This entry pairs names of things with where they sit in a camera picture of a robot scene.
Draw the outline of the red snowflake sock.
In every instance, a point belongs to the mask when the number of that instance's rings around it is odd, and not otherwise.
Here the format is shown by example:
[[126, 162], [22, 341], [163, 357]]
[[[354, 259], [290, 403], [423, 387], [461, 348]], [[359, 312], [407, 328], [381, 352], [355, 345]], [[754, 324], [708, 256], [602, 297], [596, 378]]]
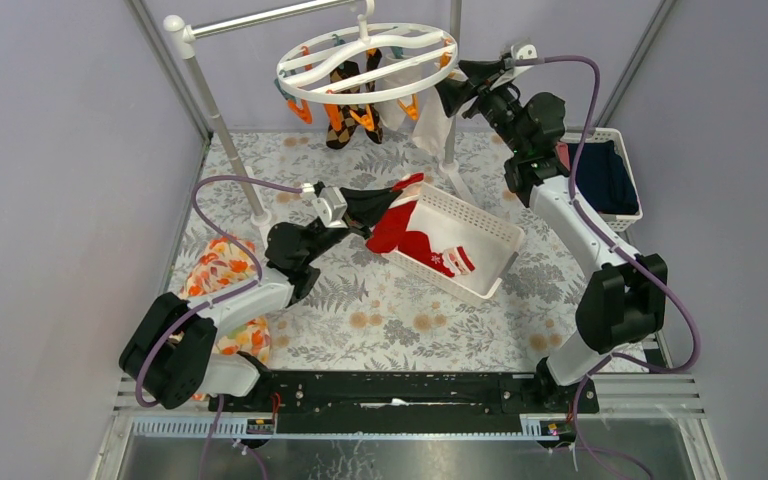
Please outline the red snowflake sock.
[[366, 240], [368, 250], [376, 254], [386, 254], [396, 249], [407, 232], [424, 181], [425, 174], [418, 172], [403, 177], [389, 189], [391, 193], [397, 194], [396, 199], [389, 205], [375, 225], [370, 238]]

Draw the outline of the orange clip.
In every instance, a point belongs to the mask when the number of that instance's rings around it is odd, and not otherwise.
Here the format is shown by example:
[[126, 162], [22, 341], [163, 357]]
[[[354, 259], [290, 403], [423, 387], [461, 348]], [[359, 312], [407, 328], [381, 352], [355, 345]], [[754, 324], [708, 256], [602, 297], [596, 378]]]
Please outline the orange clip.
[[410, 101], [406, 102], [407, 98], [398, 99], [397, 104], [405, 115], [413, 121], [417, 121], [420, 117], [419, 100], [416, 94], [410, 96]]
[[376, 130], [378, 121], [376, 120], [372, 106], [370, 104], [366, 104], [362, 112], [359, 110], [351, 109], [350, 115], [355, 120], [355, 122], [359, 126], [362, 126], [366, 131], [373, 132]]
[[344, 129], [343, 115], [340, 106], [336, 104], [324, 104], [323, 107], [327, 114], [330, 128], [339, 133]]

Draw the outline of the white round clip hanger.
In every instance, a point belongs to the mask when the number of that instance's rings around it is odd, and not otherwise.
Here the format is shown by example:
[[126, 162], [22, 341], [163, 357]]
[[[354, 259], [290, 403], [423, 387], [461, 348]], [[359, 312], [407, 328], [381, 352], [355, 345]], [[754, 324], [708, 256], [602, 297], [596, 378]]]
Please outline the white round clip hanger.
[[[276, 78], [296, 99], [320, 104], [375, 104], [407, 99], [448, 78], [458, 43], [438, 27], [371, 21], [373, 1], [364, 1], [352, 27], [297, 45], [276, 67]], [[360, 73], [332, 83], [329, 74], [346, 61]]]

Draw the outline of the teal front clip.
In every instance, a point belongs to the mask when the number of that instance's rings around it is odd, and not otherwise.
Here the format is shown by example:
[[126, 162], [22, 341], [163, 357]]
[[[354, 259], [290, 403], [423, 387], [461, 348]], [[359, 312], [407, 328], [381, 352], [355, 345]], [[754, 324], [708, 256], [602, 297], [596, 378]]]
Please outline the teal front clip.
[[288, 92], [287, 92], [287, 91], [286, 91], [286, 90], [285, 90], [285, 89], [282, 87], [282, 84], [281, 84], [281, 82], [279, 81], [279, 79], [278, 79], [278, 78], [276, 78], [276, 79], [274, 80], [274, 85], [275, 85], [276, 89], [279, 91], [279, 93], [282, 95], [282, 97], [284, 98], [284, 100], [285, 100], [285, 101], [287, 101], [287, 102], [289, 102], [289, 103], [291, 103], [291, 104], [294, 104], [294, 103], [295, 103], [295, 101], [296, 101], [295, 97], [294, 97], [293, 95], [291, 95], [290, 93], [288, 93]]

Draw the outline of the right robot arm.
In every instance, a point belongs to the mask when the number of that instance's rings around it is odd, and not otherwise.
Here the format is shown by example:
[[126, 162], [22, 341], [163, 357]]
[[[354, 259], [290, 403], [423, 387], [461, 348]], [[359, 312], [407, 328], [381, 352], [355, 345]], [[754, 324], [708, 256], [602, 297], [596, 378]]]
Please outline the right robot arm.
[[663, 326], [667, 266], [657, 255], [642, 256], [617, 236], [589, 205], [558, 158], [566, 132], [564, 101], [540, 92], [521, 103], [511, 82], [536, 59], [461, 60], [463, 79], [436, 86], [447, 116], [481, 115], [505, 142], [508, 190], [539, 216], [573, 254], [589, 280], [575, 312], [576, 330], [538, 364], [535, 402], [557, 412], [573, 398], [573, 387], [617, 348]]

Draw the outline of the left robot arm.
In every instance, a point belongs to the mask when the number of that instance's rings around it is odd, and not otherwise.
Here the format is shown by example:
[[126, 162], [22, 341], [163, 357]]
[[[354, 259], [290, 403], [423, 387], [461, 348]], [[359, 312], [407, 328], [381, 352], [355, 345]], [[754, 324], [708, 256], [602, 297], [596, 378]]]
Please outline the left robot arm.
[[370, 237], [402, 194], [393, 187], [352, 190], [321, 182], [299, 191], [311, 199], [316, 219], [272, 226], [266, 261], [255, 266], [254, 279], [188, 299], [166, 292], [154, 300], [119, 359], [136, 382], [140, 406], [175, 409], [204, 394], [232, 397], [248, 411], [264, 407], [268, 369], [252, 354], [218, 353], [215, 344], [249, 321], [304, 299], [320, 275], [314, 261], [351, 234]]

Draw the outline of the floral grey tablecloth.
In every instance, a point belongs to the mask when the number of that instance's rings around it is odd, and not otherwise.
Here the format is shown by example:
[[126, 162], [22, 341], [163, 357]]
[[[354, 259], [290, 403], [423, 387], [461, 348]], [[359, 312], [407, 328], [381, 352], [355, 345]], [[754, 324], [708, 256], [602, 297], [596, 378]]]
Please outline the floral grey tablecloth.
[[[289, 192], [304, 182], [379, 188], [421, 172], [429, 184], [450, 187], [436, 160], [402, 133], [376, 144], [358, 132], [340, 150], [310, 132], [236, 133], [232, 139], [254, 176], [271, 182], [262, 198], [279, 221], [311, 219], [309, 206]], [[321, 276], [307, 298], [222, 337], [217, 351], [249, 352], [278, 369], [532, 370], [574, 332], [585, 279], [558, 237], [507, 191], [507, 155], [496, 135], [456, 137], [459, 171], [476, 204], [525, 233], [491, 299], [464, 303], [351, 236], [318, 260]]]

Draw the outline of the white rack right foot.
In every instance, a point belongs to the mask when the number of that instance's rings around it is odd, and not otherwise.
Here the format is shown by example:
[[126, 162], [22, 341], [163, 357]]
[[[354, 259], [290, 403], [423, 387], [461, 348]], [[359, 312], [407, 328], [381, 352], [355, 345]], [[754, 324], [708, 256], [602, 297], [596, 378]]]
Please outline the white rack right foot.
[[459, 164], [455, 160], [441, 160], [438, 163], [439, 173], [445, 177], [448, 183], [452, 186], [455, 195], [473, 206], [477, 206], [476, 200], [470, 190], [470, 188], [464, 182], [460, 171]]

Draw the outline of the pink garment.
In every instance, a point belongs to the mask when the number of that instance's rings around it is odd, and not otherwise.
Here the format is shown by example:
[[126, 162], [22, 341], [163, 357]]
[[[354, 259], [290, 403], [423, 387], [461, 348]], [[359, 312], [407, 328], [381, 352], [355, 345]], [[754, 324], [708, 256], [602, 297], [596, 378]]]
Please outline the pink garment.
[[571, 166], [569, 146], [564, 142], [559, 142], [555, 147], [555, 151], [563, 168], [569, 171]]

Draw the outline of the floral orange cloth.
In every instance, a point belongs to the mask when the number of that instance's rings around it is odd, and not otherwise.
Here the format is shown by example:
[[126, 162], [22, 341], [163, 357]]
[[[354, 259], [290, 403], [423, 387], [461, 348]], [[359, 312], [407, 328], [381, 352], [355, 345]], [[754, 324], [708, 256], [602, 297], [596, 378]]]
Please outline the floral orange cloth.
[[[227, 237], [210, 241], [201, 256], [193, 264], [177, 295], [189, 299], [214, 293], [228, 286], [247, 283], [256, 274], [251, 256], [233, 244]], [[236, 327], [229, 334], [220, 336], [213, 346], [213, 353], [234, 355], [247, 353], [267, 364], [272, 345], [268, 321], [260, 316]]]

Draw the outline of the navy garment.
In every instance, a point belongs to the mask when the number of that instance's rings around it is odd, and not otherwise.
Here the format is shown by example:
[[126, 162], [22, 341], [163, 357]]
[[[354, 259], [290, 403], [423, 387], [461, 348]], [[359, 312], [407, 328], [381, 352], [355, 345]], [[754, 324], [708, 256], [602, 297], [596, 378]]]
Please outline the navy garment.
[[614, 141], [586, 143], [576, 169], [577, 190], [602, 214], [635, 215], [636, 190]]

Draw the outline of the white basket with clothes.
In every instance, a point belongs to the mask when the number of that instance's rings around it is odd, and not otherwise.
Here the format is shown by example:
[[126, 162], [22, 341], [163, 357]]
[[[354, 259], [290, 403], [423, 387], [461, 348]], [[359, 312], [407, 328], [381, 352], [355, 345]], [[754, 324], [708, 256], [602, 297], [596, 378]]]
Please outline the white basket with clothes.
[[619, 130], [595, 127], [587, 132], [575, 182], [578, 191], [613, 231], [624, 232], [643, 217]]

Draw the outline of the grey horizontal rack bar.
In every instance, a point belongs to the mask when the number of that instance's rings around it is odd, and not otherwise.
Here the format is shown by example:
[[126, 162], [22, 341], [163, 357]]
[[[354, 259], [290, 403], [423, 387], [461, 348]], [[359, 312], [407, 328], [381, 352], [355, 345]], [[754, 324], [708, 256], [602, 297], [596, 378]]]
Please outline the grey horizontal rack bar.
[[286, 18], [296, 17], [307, 13], [327, 10], [331, 8], [354, 5], [351, 0], [316, 0], [295, 3], [288, 6], [274, 8], [257, 13], [232, 17], [199, 25], [190, 25], [187, 28], [187, 36], [191, 40], [206, 38], [222, 33], [227, 33], [251, 26], [266, 24]]

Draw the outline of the grey left rack pole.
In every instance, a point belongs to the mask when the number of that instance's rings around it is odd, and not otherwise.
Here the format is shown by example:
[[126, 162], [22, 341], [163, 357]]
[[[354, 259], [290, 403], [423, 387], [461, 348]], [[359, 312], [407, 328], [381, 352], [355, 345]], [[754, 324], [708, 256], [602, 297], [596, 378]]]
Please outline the grey left rack pole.
[[163, 19], [163, 28], [170, 36], [175, 50], [194, 82], [196, 91], [206, 107], [210, 124], [213, 127], [214, 133], [219, 137], [232, 171], [238, 176], [249, 177], [251, 174], [250, 168], [244, 164], [240, 157], [239, 150], [232, 139], [227, 124], [196, 57], [196, 51], [193, 46], [195, 40], [191, 40], [187, 36], [187, 28], [189, 26], [190, 25], [178, 15], [168, 15]]

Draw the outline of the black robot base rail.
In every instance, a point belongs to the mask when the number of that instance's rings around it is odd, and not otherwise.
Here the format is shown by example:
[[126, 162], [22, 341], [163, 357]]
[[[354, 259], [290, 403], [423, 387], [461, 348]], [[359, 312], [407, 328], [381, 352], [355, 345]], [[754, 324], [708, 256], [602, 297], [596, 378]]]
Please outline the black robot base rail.
[[522, 434], [523, 416], [600, 410], [593, 382], [551, 387], [531, 374], [278, 370], [226, 413], [263, 413], [280, 434]]

